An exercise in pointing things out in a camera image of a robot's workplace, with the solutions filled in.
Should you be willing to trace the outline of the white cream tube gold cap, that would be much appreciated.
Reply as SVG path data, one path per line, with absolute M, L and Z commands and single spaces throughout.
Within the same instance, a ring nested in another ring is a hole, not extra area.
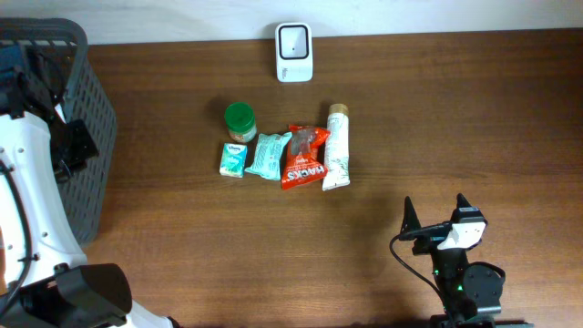
M 324 151 L 324 166 L 328 169 L 322 181 L 324 191 L 350 184 L 349 108 L 346 105 L 330 105 L 327 129 L 330 136 L 326 139 Z

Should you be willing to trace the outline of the red candy bag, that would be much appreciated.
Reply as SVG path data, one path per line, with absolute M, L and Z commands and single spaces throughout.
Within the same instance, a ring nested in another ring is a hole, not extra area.
M 284 190 L 323 179 L 328 169 L 318 160 L 319 147 L 330 136 L 326 128 L 289 125 L 291 139 L 287 145 L 286 163 L 281 176 Z

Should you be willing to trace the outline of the teal wet wipes pack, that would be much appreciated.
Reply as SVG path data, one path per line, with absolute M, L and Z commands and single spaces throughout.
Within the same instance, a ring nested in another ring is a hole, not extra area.
M 245 169 L 247 173 L 259 175 L 267 180 L 281 179 L 281 156 L 283 149 L 292 138 L 291 132 L 260 134 L 253 162 Z

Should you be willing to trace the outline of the small teal tissue pack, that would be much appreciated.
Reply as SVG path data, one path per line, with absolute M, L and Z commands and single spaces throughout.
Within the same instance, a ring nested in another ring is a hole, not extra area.
M 225 143 L 220 160 L 220 175 L 242 178 L 247 150 L 247 146 L 243 144 Z

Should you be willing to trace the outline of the green lid jar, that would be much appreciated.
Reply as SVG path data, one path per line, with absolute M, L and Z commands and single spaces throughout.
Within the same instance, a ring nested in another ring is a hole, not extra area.
M 236 102 L 227 106 L 224 119 L 230 136 L 238 142 L 247 143 L 254 139 L 257 133 L 256 119 L 251 106 L 244 102 Z

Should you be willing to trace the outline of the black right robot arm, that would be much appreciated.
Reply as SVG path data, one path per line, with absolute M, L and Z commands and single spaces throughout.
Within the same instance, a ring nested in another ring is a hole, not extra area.
M 470 262 L 467 253 L 478 246 L 488 222 L 481 210 L 465 196 L 456 196 L 450 220 L 423 227 L 409 197 L 404 200 L 404 219 L 399 241 L 412 241 L 412 254 L 432 259 L 429 282 L 444 307 L 443 315 L 429 320 L 431 327 L 494 327 L 493 316 L 502 310 L 500 298 L 506 273 L 483 262 Z

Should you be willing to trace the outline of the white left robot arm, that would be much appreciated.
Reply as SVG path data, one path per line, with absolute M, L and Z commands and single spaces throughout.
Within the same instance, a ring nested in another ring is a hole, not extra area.
M 58 183 L 98 154 L 84 121 L 65 122 L 53 63 L 21 45 L 1 50 L 1 235 L 4 327 L 175 327 L 134 301 L 114 263 L 90 264 Z

